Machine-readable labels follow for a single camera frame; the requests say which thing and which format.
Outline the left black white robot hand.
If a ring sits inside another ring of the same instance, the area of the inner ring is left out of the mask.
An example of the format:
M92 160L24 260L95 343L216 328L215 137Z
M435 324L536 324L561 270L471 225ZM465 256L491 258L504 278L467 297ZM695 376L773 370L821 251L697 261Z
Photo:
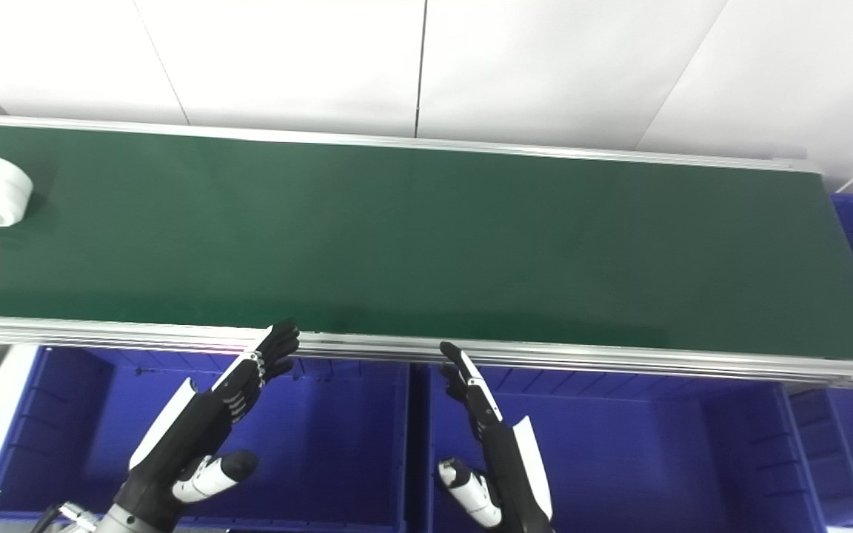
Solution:
M250 478L258 458L220 453L265 384L293 368L299 331L292 318L267 327L206 390L186 379L133 452L128 475L98 532L173 532L193 505Z

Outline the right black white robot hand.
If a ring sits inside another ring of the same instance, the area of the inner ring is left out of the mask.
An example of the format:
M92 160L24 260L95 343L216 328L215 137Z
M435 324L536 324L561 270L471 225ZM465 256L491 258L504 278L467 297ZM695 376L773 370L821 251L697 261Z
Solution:
M446 493L487 531L554 531L551 489L531 418L508 424L464 349L450 341L439 349L447 359L440 368L446 393L465 408L485 465L480 470L455 456L441 458L436 472Z

